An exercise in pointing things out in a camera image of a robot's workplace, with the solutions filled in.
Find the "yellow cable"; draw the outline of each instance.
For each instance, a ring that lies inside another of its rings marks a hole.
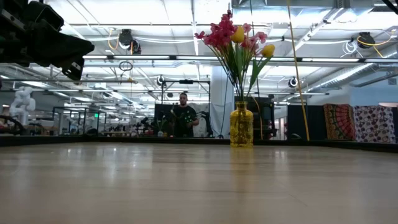
[[[112,30],[110,30],[110,32],[109,32],[108,45],[109,45],[109,47],[110,47],[111,49],[116,50],[116,49],[118,48],[118,46],[119,46],[119,35],[120,35],[120,34],[118,35],[118,40],[117,40],[117,42],[116,42],[116,47],[112,47],[112,45],[111,45],[111,40],[110,40],[111,35],[112,35]]]
[[[390,40],[392,39],[392,37],[390,36],[390,39],[388,39],[387,41],[384,41],[383,43],[368,44],[368,43],[365,43],[365,42],[360,41],[359,38],[361,38],[361,36],[359,36],[359,37],[356,39],[356,41],[358,41],[358,43],[361,43],[361,44],[367,45],[367,46],[380,46],[380,45],[383,45],[383,44],[386,44],[386,43],[390,42]]]
[[[262,118],[261,118],[261,115],[260,115],[260,106],[259,106],[259,104],[257,103],[256,99],[255,99],[253,96],[251,96],[251,97],[254,99],[254,102],[256,102],[256,104],[257,104],[257,109],[259,110],[259,116],[260,116],[260,130],[261,130],[261,140],[262,140]]]
[[[293,54],[294,54],[294,65],[295,65],[295,67],[296,67],[296,76],[297,76],[298,92],[300,93],[301,108],[302,108],[302,110],[303,110],[304,125],[305,125],[305,134],[307,134],[307,141],[309,141],[309,140],[310,140],[310,133],[308,132],[307,116],[306,116],[305,108],[304,108],[303,94],[302,94],[302,92],[301,92],[301,84],[300,84],[300,78],[299,78],[299,68],[298,68],[298,66],[297,66],[296,48],[295,48],[295,45],[294,45],[292,18],[291,18],[291,16],[290,16],[290,0],[287,0],[287,10],[288,10],[288,12],[289,12],[290,34],[291,34],[291,36],[292,36],[292,45],[293,45]]]
[[[384,56],[380,53],[380,51],[376,48],[376,46],[373,46],[373,48],[376,50],[377,54],[380,55],[380,57],[384,58]]]

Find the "man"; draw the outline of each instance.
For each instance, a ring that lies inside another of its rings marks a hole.
[[[174,136],[175,137],[193,137],[193,127],[199,124],[196,111],[187,105],[188,96],[185,93],[180,94],[180,104],[173,109],[175,115]]]

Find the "pink patterned fabric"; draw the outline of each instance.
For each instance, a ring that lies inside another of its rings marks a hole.
[[[357,142],[396,143],[391,108],[355,106],[354,122]]]

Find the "black t-shirt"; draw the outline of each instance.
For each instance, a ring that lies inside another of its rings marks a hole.
[[[176,106],[173,109],[175,118],[174,136],[175,137],[193,137],[193,128],[187,128],[187,124],[197,120],[197,113],[190,107]]]

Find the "orange patterned fabric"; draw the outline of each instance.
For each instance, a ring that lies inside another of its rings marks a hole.
[[[353,109],[350,105],[323,105],[326,129],[330,140],[355,139]]]

